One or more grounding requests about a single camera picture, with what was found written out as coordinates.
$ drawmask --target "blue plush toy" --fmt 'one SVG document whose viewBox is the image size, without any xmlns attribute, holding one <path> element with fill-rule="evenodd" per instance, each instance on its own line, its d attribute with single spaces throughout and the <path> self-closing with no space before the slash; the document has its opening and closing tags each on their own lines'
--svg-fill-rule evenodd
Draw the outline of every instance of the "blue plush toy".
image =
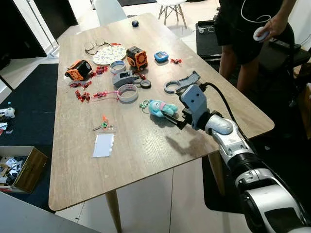
<svg viewBox="0 0 311 233">
<path fill-rule="evenodd" d="M 166 103 L 161 100 L 151 100 L 149 102 L 149 111 L 152 115 L 157 117 L 164 117 L 161 111 L 166 112 L 168 115 L 173 116 L 177 112 L 177 106 L 171 103 Z"/>
</svg>

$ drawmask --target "black cabinet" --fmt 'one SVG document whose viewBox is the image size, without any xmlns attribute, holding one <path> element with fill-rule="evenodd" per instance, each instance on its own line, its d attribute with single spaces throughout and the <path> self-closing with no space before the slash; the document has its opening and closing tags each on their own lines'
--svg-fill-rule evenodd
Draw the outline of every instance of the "black cabinet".
<svg viewBox="0 0 311 233">
<path fill-rule="evenodd" d="M 70 26 L 78 25 L 68 0 L 34 0 L 34 2 L 55 39 Z"/>
<path fill-rule="evenodd" d="M 13 0 L 2 0 L 1 6 L 0 60 L 6 54 L 10 58 L 46 56 Z"/>
</svg>

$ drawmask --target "stool leg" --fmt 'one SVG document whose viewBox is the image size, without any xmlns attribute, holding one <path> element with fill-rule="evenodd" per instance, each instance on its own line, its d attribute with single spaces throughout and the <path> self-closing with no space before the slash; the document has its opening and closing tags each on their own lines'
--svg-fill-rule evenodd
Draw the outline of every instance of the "stool leg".
<svg viewBox="0 0 311 233">
<path fill-rule="evenodd" d="M 163 6 L 161 6 L 160 13 L 159 13 L 159 18 L 158 18 L 158 19 L 160 19 L 160 17 L 161 17 L 162 9 L 163 9 Z"/>
<path fill-rule="evenodd" d="M 164 25 L 166 25 L 166 18 L 167 18 L 167 6 L 165 6 Z"/>
<path fill-rule="evenodd" d="M 187 29 L 186 22 L 185 22 L 185 18 L 184 18 L 184 13 L 183 13 L 183 11 L 181 10 L 181 6 L 180 6 L 180 4 L 178 5 L 178 8 L 179 8 L 179 11 L 180 11 L 181 17 L 183 18 L 185 28 Z"/>
<path fill-rule="evenodd" d="M 177 17 L 177 22 L 178 22 L 178 21 L 179 21 L 179 19 L 178 19 L 178 11 L 177 11 L 177 6 L 175 6 L 174 8 L 175 8 L 176 17 Z"/>
</svg>

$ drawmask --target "decorative plate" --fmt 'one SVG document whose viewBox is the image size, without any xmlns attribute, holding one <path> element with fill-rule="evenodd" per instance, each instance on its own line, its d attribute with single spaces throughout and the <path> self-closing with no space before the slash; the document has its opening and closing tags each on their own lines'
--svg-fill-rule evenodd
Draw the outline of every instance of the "decorative plate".
<svg viewBox="0 0 311 233">
<path fill-rule="evenodd" d="M 126 56 L 126 49 L 122 45 L 106 46 L 93 56 L 93 62 L 98 65 L 109 65 L 110 63 L 122 60 Z"/>
</svg>

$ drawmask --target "black shorts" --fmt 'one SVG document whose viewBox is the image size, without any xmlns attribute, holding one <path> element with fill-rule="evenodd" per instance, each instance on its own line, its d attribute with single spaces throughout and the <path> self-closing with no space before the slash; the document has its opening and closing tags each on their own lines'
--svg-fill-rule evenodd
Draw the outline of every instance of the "black shorts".
<svg viewBox="0 0 311 233">
<path fill-rule="evenodd" d="M 220 11 L 214 25 L 218 45 L 232 45 L 238 64 L 243 65 L 251 62 L 260 54 L 263 45 L 253 39 L 256 27 L 252 27 L 252 29 L 248 27 L 247 30 L 243 30 L 232 22 L 229 23 L 222 14 L 224 12 Z"/>
</svg>

